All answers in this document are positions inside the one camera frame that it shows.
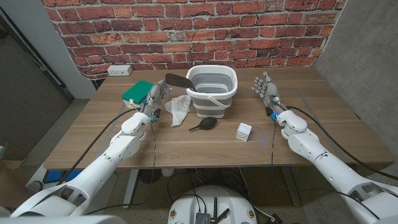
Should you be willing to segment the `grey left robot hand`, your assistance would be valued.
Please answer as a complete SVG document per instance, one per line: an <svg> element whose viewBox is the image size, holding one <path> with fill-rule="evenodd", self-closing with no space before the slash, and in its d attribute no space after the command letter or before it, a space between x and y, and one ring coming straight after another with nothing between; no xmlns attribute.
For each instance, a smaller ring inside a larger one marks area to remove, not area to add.
<svg viewBox="0 0 398 224"><path fill-rule="evenodd" d="M171 88L166 84L165 80L158 81L153 85L146 96L146 104L141 113L149 118L155 115L155 111L160 108L164 98L171 92Z"/></svg>

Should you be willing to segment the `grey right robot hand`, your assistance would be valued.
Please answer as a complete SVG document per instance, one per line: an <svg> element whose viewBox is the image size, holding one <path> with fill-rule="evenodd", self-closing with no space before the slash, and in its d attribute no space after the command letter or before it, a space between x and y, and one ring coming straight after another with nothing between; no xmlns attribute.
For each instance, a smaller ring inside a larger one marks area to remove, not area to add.
<svg viewBox="0 0 398 224"><path fill-rule="evenodd" d="M266 71L263 72L263 78L256 77L254 79L254 86L251 90L262 99L266 106L266 115L270 116L272 120L276 120L278 115L287 109L280 100L276 85Z"/></svg>

